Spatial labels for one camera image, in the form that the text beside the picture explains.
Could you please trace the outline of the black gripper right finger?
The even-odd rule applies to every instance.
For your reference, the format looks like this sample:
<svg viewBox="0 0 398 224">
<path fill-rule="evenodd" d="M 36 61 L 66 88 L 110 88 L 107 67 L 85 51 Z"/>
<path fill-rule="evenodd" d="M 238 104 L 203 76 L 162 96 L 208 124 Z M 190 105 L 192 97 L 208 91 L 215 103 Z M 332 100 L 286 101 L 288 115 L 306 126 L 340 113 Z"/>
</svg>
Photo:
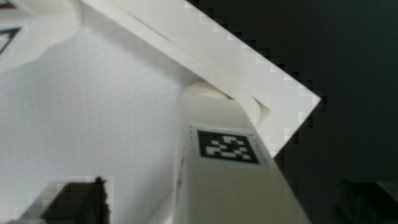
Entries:
<svg viewBox="0 0 398 224">
<path fill-rule="evenodd" d="M 340 182 L 334 224 L 398 224 L 398 182 Z"/>
</svg>

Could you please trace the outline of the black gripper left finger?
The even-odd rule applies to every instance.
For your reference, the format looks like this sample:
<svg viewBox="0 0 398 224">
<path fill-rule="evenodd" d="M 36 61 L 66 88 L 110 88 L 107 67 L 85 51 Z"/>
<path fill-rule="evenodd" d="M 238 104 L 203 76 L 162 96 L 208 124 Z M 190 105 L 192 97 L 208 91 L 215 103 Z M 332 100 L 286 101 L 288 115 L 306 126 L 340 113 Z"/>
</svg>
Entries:
<svg viewBox="0 0 398 224">
<path fill-rule="evenodd" d="M 110 224 L 107 180 L 52 184 L 36 199 L 23 219 L 38 224 Z"/>
</svg>

